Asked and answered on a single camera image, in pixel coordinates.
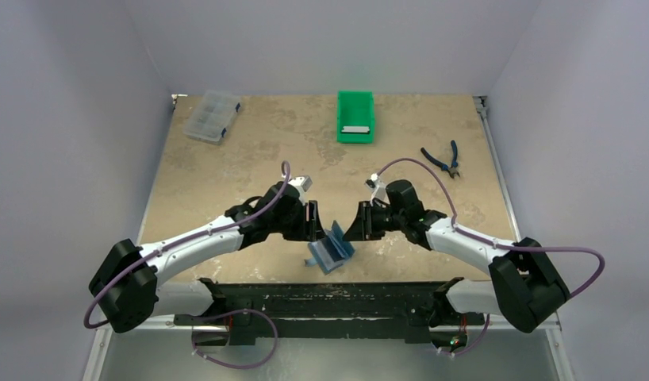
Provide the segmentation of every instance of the metal frame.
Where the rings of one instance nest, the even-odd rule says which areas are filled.
[[[516,220],[516,215],[514,214],[511,199],[509,197],[509,191],[507,190],[507,185],[505,177],[502,174],[502,169],[500,167],[499,159],[497,158],[497,152],[495,150],[495,144],[493,138],[490,134],[490,127],[488,126],[488,117],[487,110],[485,106],[485,97],[474,97],[474,104],[476,110],[481,118],[482,128],[484,134],[486,135],[486,141],[488,143],[488,149],[490,150],[490,155],[493,159],[493,164],[495,166],[495,171],[497,173],[497,179],[500,183],[500,189],[502,192],[502,197],[505,201],[505,206],[507,209],[507,214],[509,217],[509,224],[512,227],[512,231],[516,240],[520,239],[520,232],[518,229],[518,224]],[[152,198],[152,190],[150,190],[149,199]],[[144,211],[143,220],[140,223],[140,232],[138,234],[138,242],[142,237],[142,232],[144,229],[144,220],[149,211],[149,200],[147,207]],[[200,331],[225,331],[226,328],[220,326],[181,326],[173,324],[174,315],[165,315],[159,317],[149,318],[145,323],[136,327],[135,329],[140,330],[165,330],[165,329],[177,329],[177,330],[200,330]],[[449,331],[457,329],[455,326],[438,326],[430,329],[431,331]],[[476,330],[480,329],[480,326],[472,326],[470,329]],[[494,330],[514,330],[514,328],[509,324],[506,319],[498,316],[491,316],[489,329]],[[563,336],[560,330],[560,321],[557,314],[551,315],[545,322],[543,322],[537,329],[543,329],[547,335],[547,342],[551,350],[551,357],[555,364],[556,373],[561,381],[574,381],[574,374],[570,366],[570,361],[567,358],[565,352],[565,346],[563,345]],[[100,328],[96,331],[94,343],[91,347],[91,352],[89,355],[89,360],[86,364],[86,370],[84,371],[83,381],[98,381],[100,380],[100,375],[102,373],[102,367],[105,363],[105,358],[107,355],[107,350],[109,347],[110,339],[114,332],[110,328]]]

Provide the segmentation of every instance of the blue pliers handle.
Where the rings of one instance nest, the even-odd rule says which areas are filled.
[[[453,160],[451,160],[450,167],[448,167],[445,163],[442,163],[435,159],[435,157],[430,155],[425,148],[421,148],[421,152],[423,153],[423,156],[425,156],[425,159],[441,168],[442,171],[448,172],[448,174],[451,176],[451,179],[454,179],[455,175],[460,177],[460,172],[458,171],[458,145],[455,144],[455,140],[451,140],[451,148],[453,148]]]

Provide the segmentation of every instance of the gray wall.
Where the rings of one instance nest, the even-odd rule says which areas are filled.
[[[649,379],[649,0],[543,1],[490,95],[521,231],[607,259],[560,310],[579,379]],[[572,287],[595,260],[556,254]]]
[[[539,0],[127,0],[174,93],[487,93]]]
[[[0,0],[0,380],[79,379],[88,280],[135,237],[170,96],[121,0]]]

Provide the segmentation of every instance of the green plastic bin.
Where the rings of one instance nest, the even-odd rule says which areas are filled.
[[[336,140],[340,143],[369,144],[374,141],[374,95],[370,91],[339,91],[336,115]],[[347,133],[346,130],[366,130],[365,133]]]

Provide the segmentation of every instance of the beige table surface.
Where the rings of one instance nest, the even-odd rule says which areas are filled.
[[[191,140],[182,128],[201,97],[179,98],[152,196],[141,242],[161,241],[213,220],[246,198],[263,195],[280,180],[280,162],[289,160],[293,175],[310,175],[308,199],[317,200],[322,225],[336,219],[351,224],[358,201],[368,199],[363,182],[389,161],[424,158],[421,147],[444,161],[451,139],[459,148],[462,177],[444,179],[462,225],[512,239],[504,199],[469,95],[374,95],[373,144],[336,142],[335,95],[243,97],[242,108],[222,145]],[[407,179],[426,208],[451,214],[438,184],[424,169],[396,164],[383,179]],[[191,281],[210,277],[222,283],[380,282],[449,280],[456,276],[487,279],[452,256],[410,244],[401,233],[381,241],[355,242],[355,255],[343,267],[323,275],[305,267],[305,242],[266,242],[208,260],[177,275]]]

